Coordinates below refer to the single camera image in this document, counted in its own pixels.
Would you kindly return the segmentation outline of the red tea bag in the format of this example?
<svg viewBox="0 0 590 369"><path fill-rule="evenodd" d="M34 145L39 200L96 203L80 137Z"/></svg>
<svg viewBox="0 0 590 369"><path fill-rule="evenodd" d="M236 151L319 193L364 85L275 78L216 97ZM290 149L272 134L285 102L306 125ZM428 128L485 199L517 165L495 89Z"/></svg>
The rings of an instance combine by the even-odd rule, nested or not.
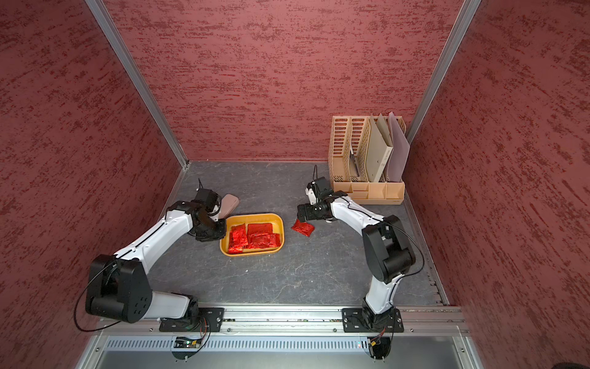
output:
<svg viewBox="0 0 590 369"><path fill-rule="evenodd" d="M282 245L280 234L268 234L268 235L252 235L247 236L248 246L245 249L258 250L258 249L269 249L279 248Z"/></svg>
<svg viewBox="0 0 590 369"><path fill-rule="evenodd" d="M248 246L247 227L245 224L234 226L230 231L230 245L242 244L244 249Z"/></svg>
<svg viewBox="0 0 590 369"><path fill-rule="evenodd" d="M244 252L244 246L242 244L230 245L227 249L229 255L238 255Z"/></svg>
<svg viewBox="0 0 590 369"><path fill-rule="evenodd" d="M313 231L315 230L315 227L304 221L296 220L291 229L297 233L300 233L301 235L310 237Z"/></svg>
<svg viewBox="0 0 590 369"><path fill-rule="evenodd" d="M271 223L250 223L247 225L247 235L268 235L273 234Z"/></svg>

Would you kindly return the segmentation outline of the yellow plastic storage box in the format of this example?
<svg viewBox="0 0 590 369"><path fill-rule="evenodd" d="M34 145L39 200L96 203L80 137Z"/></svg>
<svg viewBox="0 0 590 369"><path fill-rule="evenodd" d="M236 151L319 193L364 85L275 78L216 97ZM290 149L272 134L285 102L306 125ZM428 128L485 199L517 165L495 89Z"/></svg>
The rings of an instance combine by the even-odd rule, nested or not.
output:
<svg viewBox="0 0 590 369"><path fill-rule="evenodd" d="M273 254L284 246L284 223L274 213L230 216L226 225L226 235L220 241L220 250L226 256Z"/></svg>

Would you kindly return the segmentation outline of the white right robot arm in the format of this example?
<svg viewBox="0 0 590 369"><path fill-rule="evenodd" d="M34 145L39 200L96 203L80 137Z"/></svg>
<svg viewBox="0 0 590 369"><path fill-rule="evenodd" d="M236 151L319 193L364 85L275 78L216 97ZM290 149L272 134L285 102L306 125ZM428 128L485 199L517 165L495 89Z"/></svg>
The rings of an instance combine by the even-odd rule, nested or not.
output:
<svg viewBox="0 0 590 369"><path fill-rule="evenodd" d="M361 236L366 263L372 274L361 321L368 329L386 324L393 316L393 300L399 285L416 263L410 236L399 218L378 215L352 198L338 194L313 204L298 205L297 219L301 222L342 221Z"/></svg>

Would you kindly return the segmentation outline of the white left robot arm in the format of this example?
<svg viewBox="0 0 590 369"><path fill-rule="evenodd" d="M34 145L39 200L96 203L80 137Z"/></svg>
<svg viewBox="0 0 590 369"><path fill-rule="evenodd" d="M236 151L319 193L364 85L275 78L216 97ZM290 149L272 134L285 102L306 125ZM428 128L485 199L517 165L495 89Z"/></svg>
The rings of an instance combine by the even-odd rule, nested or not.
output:
<svg viewBox="0 0 590 369"><path fill-rule="evenodd" d="M221 201L178 201L142 236L113 255L99 255L90 266L85 289L89 315L124 323L161 319L199 324L198 303L189 295L157 292L148 280L156 261L182 236L199 242L221 240L227 231L219 217Z"/></svg>

